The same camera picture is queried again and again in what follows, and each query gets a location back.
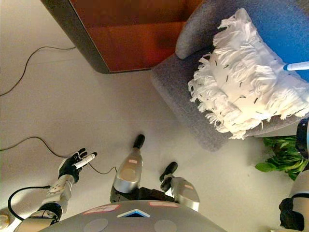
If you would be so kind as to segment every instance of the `gray armchair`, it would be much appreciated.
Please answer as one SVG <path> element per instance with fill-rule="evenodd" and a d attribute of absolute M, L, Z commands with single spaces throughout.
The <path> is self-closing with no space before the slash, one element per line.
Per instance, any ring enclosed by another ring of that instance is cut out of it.
<path fill-rule="evenodd" d="M 249 13 L 264 42 L 285 62 L 299 62 L 309 58 L 309 1 L 207 0 L 202 3 L 183 28 L 175 54 L 152 69 L 152 82 L 177 118 L 208 151 L 218 150 L 232 134 L 220 133 L 214 125 L 209 124 L 205 118 L 206 113 L 198 111 L 197 103 L 190 102 L 187 83 L 197 70 L 198 60 L 212 51 L 212 39 L 218 33 L 217 27 L 221 20 L 229 18 L 241 7 Z M 309 77 L 308 72 L 299 74 Z M 280 120 L 278 116 L 274 116 L 270 122 L 263 122 L 263 129 L 258 126 L 248 130 L 246 135 L 275 131 L 299 119 L 291 116 Z"/>

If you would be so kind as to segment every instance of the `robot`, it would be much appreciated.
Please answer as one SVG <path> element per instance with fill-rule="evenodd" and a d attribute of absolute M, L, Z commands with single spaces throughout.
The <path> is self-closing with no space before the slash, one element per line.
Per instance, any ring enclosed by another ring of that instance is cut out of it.
<path fill-rule="evenodd" d="M 297 128 L 296 148 L 308 158 L 308 121 Z M 112 185 L 110 204 L 102 205 L 60 221 L 66 213 L 72 186 L 82 167 L 97 155 L 85 149 L 64 160 L 58 180 L 49 188 L 38 211 L 23 220 L 15 232 L 225 232 L 198 212 L 199 197 L 194 186 L 173 174 L 172 162 L 160 176 L 161 190 L 140 188 L 145 137 L 139 135 L 131 153 L 120 165 Z M 286 229 L 309 232 L 309 165 L 297 177 L 289 198 L 280 206 L 281 225 Z"/>

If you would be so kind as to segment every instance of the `black cable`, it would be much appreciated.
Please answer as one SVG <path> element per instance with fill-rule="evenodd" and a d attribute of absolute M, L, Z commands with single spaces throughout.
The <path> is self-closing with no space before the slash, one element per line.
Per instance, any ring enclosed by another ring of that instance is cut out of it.
<path fill-rule="evenodd" d="M 114 168 L 115 171 L 117 172 L 117 168 L 116 168 L 115 166 L 113 166 L 108 172 L 106 172 L 106 173 L 101 173 L 101 172 L 99 172 L 97 169 L 95 169 L 95 168 L 91 165 L 91 163 L 88 163 L 88 164 L 90 165 L 90 167 L 93 168 L 93 170 L 95 170 L 97 173 L 99 173 L 99 174 L 101 174 L 101 175 L 105 175 L 105 174 L 110 173 L 110 172 L 113 170 L 113 168 Z"/>
<path fill-rule="evenodd" d="M 20 145 L 22 142 L 24 142 L 24 141 L 26 141 L 26 140 L 28 140 L 28 139 L 39 139 L 40 141 L 42 141 L 42 142 L 44 143 L 44 145 L 47 147 L 47 149 L 48 149 L 53 155 L 55 155 L 55 156 L 57 156 L 57 157 L 60 157 L 60 158 L 69 158 L 69 157 L 71 157 L 70 155 L 68 155 L 68 156 L 62 156 L 62 155 L 57 154 L 56 152 L 54 152 L 54 151 L 48 146 L 47 142 L 46 142 L 44 139 L 42 139 L 42 138 L 40 138 L 40 137 L 38 137 L 38 136 L 31 136 L 31 137 L 28 137 L 28 138 L 23 139 L 22 141 L 18 142 L 17 144 L 14 144 L 14 145 L 9 146 L 9 147 L 6 147 L 6 148 L 2 148 L 2 149 L 0 149 L 0 151 L 6 151 L 6 150 L 9 150 L 9 149 L 11 149 L 11 148 L 14 148 L 14 147 Z M 102 174 L 102 175 L 105 175 L 105 174 L 110 173 L 111 170 L 112 170 L 113 168 L 114 168 L 114 169 L 116 170 L 116 172 L 117 172 L 116 167 L 112 167 L 108 172 L 106 172 L 106 173 L 101 173 L 101 172 L 99 172 L 97 169 L 95 169 L 90 163 L 89 163 L 89 165 L 90 165 L 90 167 L 91 167 L 94 171 L 96 171 L 97 173 L 100 173 L 100 174 Z"/>
<path fill-rule="evenodd" d="M 29 60 L 31 59 L 31 57 L 36 53 L 38 52 L 39 50 L 43 49 L 43 48 L 52 48 L 52 49 L 57 49 L 57 50 L 72 50 L 72 49 L 75 49 L 76 47 L 70 47 L 70 48 L 59 48 L 59 47 L 50 47 L 50 46 L 43 46 L 43 47 L 40 47 L 38 48 L 37 50 L 35 50 L 34 52 L 32 52 L 32 54 L 29 56 L 29 58 L 27 59 L 26 61 L 26 64 L 25 64 L 25 68 L 24 68 L 24 72 L 23 74 L 21 75 L 21 77 L 19 78 L 19 80 L 16 82 L 16 84 L 8 91 L 4 92 L 4 93 L 1 93 L 0 94 L 0 97 L 8 94 L 9 92 L 11 92 L 18 84 L 19 82 L 21 81 L 21 79 L 23 79 L 25 73 L 26 73 L 26 69 L 27 69 L 27 66 L 28 66 L 28 63 L 29 63 Z"/>
<path fill-rule="evenodd" d="M 11 206 L 11 201 L 12 201 L 12 198 L 13 196 L 15 196 L 17 193 L 19 193 L 20 191 L 23 191 L 23 190 L 26 190 L 26 189 L 49 189 L 50 188 L 50 185 L 47 185 L 47 186 L 33 186 L 33 187 L 26 187 L 26 188 L 21 188 L 19 190 L 16 190 L 15 192 L 13 192 L 11 194 L 11 196 L 9 197 L 9 200 L 8 200 L 8 209 L 9 211 L 11 212 L 11 214 L 14 215 L 15 218 L 23 221 L 24 218 L 22 218 L 21 216 L 19 216 L 17 213 L 15 213 L 15 211 L 12 209 L 12 206 Z"/>
<path fill-rule="evenodd" d="M 26 138 L 26 139 L 23 139 L 22 141 L 18 142 L 17 144 L 14 144 L 14 145 L 12 145 L 12 146 L 10 146 L 10 147 L 7 147 L 7 148 L 0 149 L 0 151 L 5 151 L 5 150 L 8 150 L 8 149 L 14 148 L 14 147 L 20 145 L 22 142 L 24 142 L 24 141 L 26 141 L 26 140 L 28 140 L 28 139 L 39 139 L 39 140 L 41 140 L 41 141 L 44 143 L 44 145 L 47 147 L 47 149 L 48 149 L 53 155 L 55 155 L 55 156 L 57 156 L 57 157 L 60 157 L 60 158 L 69 158 L 69 157 L 70 157 L 70 155 L 68 155 L 68 156 L 58 155 L 57 153 L 55 153 L 55 152 L 47 145 L 47 143 L 46 143 L 46 141 L 45 141 L 44 139 L 42 139 L 42 138 L 40 138 L 40 137 L 38 137 L 38 136 L 30 136 L 30 137 L 28 137 L 28 138 Z"/>

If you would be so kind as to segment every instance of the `brown wooden panel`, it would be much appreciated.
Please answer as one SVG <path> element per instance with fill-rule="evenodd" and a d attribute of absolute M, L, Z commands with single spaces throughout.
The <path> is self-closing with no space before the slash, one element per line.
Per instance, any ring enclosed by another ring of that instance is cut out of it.
<path fill-rule="evenodd" d="M 155 66 L 202 0 L 71 0 L 111 72 Z"/>
<path fill-rule="evenodd" d="M 87 28 L 111 71 L 146 69 L 155 66 L 175 50 L 185 23 L 143 24 Z"/>

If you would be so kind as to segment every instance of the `floor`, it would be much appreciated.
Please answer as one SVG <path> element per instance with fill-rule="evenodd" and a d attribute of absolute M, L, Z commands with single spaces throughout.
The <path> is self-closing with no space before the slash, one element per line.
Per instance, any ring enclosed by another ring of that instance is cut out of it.
<path fill-rule="evenodd" d="M 40 1 L 2 0 L 0 92 L 14 85 L 28 56 L 43 45 L 72 43 Z M 0 99 L 1 147 L 38 135 L 59 154 L 80 147 L 97 151 L 92 164 L 104 172 L 118 166 L 135 136 L 144 133 L 142 186 L 159 189 L 160 173 L 175 160 L 176 175 L 195 185 L 204 216 L 228 232 L 278 229 L 278 205 L 288 196 L 292 181 L 254 168 L 267 157 L 262 140 L 231 140 L 216 153 L 203 150 L 150 79 L 150 71 L 96 73 L 77 49 L 40 51 L 22 82 Z M 2 152 L 0 158 L 1 209 L 19 188 L 52 184 L 62 161 L 37 140 Z M 114 173 L 99 175 L 85 167 L 63 218 L 108 203 L 113 177 Z M 14 209 L 26 217 L 43 198 L 44 190 L 25 191 L 15 197 Z M 3 231 L 12 232 L 18 223 L 16 219 Z"/>

